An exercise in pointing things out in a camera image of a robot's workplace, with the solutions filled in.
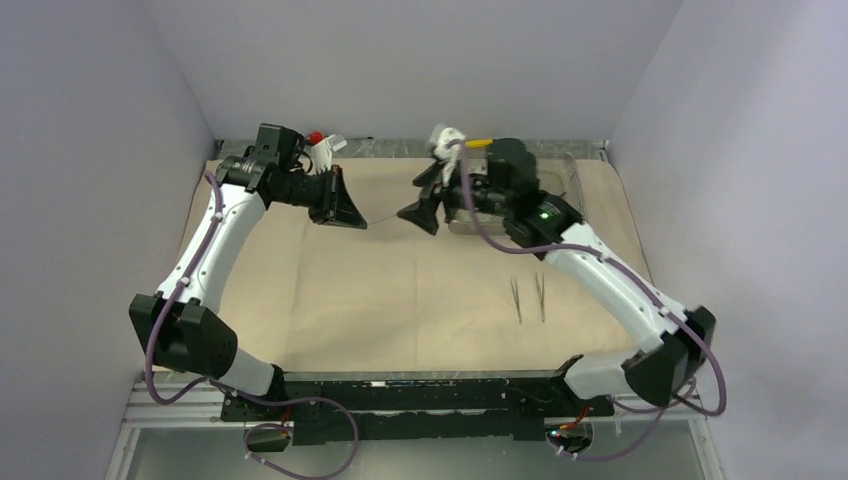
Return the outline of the steel tweezers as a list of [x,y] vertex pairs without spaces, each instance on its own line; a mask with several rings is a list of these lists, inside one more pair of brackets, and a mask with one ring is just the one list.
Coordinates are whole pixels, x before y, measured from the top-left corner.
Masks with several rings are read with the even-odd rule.
[[387,217],[384,217],[384,218],[380,218],[380,219],[377,219],[377,220],[369,221],[368,226],[369,226],[369,227],[373,227],[373,226],[375,226],[375,225],[378,225],[378,224],[381,224],[381,223],[384,223],[384,222],[387,222],[387,221],[390,221],[390,220],[394,220],[394,219],[397,219],[397,218],[398,218],[398,217],[397,217],[397,215],[396,215],[396,214],[395,214],[395,215],[390,215],[390,216],[387,216]]
[[512,295],[512,299],[513,299],[513,305],[514,305],[514,309],[515,309],[515,315],[516,315],[516,318],[517,318],[517,322],[518,322],[519,325],[522,325],[523,324],[523,314],[522,314],[522,309],[521,309],[519,283],[518,283],[518,278],[516,276],[510,277],[510,289],[511,289],[511,295]]
[[541,272],[537,272],[534,276],[535,290],[537,295],[539,319],[541,323],[546,322],[546,288],[545,277]]

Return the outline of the beige surgical wrap cloth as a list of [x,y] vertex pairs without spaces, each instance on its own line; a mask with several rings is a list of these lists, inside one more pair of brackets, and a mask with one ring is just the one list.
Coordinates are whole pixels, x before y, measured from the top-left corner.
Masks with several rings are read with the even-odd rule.
[[[368,223],[411,203],[412,179],[426,166],[342,161]],[[537,272],[545,277],[545,323]],[[572,277],[534,256],[447,229],[431,236],[398,218],[365,230],[318,226],[304,209],[281,204],[245,242],[219,316],[247,352],[290,372],[552,370],[576,354],[634,345]]]

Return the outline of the wire mesh instrument tray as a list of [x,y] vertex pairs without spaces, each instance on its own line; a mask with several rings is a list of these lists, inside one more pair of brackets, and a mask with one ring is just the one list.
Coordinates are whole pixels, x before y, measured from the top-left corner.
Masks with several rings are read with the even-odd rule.
[[[581,215],[586,216],[584,196],[580,183],[576,160],[568,153],[555,158],[538,158],[536,160],[537,178],[540,188],[548,193],[566,200]],[[471,160],[471,173],[485,174],[485,157]],[[482,226],[493,237],[506,237],[503,218],[491,214],[479,214]],[[470,215],[465,210],[457,212],[456,217],[447,224],[448,230],[455,235],[476,235]]]

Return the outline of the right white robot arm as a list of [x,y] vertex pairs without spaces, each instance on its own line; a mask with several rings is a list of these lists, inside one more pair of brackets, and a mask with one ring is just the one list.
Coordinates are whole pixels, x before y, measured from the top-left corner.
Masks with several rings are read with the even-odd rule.
[[537,162],[515,138],[492,141],[486,148],[486,171],[468,171],[467,144],[447,131],[431,140],[431,166],[413,181],[416,202],[399,210],[399,218],[434,235],[436,212],[452,220],[467,211],[484,239],[482,214],[498,216],[512,246],[495,243],[509,254],[532,254],[571,276],[632,337],[631,353],[577,355],[562,367],[562,381],[551,388],[557,411],[574,415],[589,399],[633,393],[657,407],[668,407],[704,362],[715,328],[712,313],[670,299],[629,267],[600,238],[566,199],[543,190]]

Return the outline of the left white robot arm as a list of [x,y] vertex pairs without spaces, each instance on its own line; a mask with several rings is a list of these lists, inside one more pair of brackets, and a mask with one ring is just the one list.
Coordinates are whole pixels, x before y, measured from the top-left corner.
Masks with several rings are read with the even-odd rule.
[[156,366],[195,374],[248,399],[264,420],[287,406],[284,372],[241,347],[219,316],[228,278],[246,240],[274,203],[303,207],[317,225],[365,229],[367,222],[347,192],[343,170],[332,161],[346,145],[339,134],[304,136],[280,125],[260,125],[253,145],[231,155],[203,177],[209,203],[186,250],[151,295],[138,294],[129,315],[145,353],[145,384],[160,405],[176,402],[156,389]]

